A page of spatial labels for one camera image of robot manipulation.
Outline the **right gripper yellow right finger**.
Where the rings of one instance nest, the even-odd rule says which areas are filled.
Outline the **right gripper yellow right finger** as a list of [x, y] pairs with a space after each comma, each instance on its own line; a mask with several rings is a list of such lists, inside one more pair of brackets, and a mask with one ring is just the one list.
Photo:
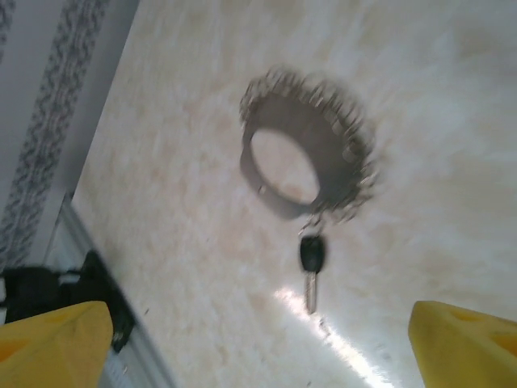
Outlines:
[[426, 387], [516, 386], [515, 321], [418, 301], [408, 336]]

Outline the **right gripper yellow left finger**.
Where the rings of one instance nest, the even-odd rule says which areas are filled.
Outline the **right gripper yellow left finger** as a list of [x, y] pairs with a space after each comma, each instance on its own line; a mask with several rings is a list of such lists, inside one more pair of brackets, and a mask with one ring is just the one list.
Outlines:
[[96, 387], [112, 341], [105, 302], [1, 326], [2, 387]]

